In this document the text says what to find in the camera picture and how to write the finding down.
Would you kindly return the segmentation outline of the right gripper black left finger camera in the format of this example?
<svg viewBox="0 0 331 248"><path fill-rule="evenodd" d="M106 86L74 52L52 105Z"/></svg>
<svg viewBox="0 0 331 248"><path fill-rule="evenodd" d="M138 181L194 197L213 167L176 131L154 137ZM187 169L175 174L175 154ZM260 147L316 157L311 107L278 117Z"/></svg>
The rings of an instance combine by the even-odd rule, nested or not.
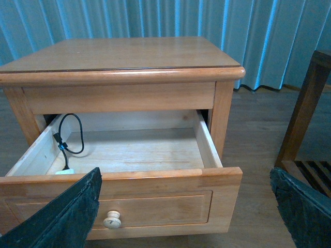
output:
<svg viewBox="0 0 331 248"><path fill-rule="evenodd" d="M101 172L94 168L1 237L1 247L84 247L99 209Z"/></svg>

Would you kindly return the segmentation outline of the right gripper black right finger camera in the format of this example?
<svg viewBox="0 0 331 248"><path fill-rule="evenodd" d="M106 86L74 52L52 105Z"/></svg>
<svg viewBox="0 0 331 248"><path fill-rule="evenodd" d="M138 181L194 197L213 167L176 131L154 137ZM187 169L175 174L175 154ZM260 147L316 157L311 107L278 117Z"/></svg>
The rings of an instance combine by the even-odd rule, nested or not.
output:
<svg viewBox="0 0 331 248"><path fill-rule="evenodd" d="M296 247L330 247L330 198L277 167L270 184Z"/></svg>

